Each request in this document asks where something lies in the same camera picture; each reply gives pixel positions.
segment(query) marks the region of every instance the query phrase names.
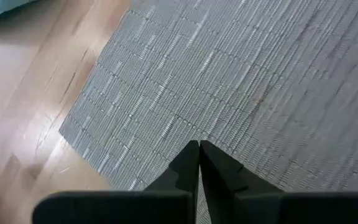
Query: mat texture stripe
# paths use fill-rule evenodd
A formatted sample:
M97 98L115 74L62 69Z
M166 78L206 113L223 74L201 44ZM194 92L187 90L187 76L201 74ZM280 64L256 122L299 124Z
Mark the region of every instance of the mat texture stripe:
M60 132L113 189L190 139L287 191L358 189L358 0L134 1Z

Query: wooden floor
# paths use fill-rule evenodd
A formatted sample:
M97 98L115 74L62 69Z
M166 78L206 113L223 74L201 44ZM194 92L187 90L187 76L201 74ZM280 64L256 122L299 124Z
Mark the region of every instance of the wooden floor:
M0 16L0 223L44 196L107 183L59 135L128 0L36 1Z

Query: rug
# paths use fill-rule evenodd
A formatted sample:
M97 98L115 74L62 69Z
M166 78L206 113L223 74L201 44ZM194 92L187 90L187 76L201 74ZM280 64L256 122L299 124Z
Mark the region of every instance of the rug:
M60 132L114 190L190 139L286 191L358 190L358 0L133 1Z

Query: gray woven mat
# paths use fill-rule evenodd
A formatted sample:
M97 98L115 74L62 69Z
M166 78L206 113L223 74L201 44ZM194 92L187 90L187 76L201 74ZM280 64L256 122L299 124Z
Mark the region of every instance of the gray woven mat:
M358 1L134 1L60 132L113 189L190 139L285 190L358 189Z

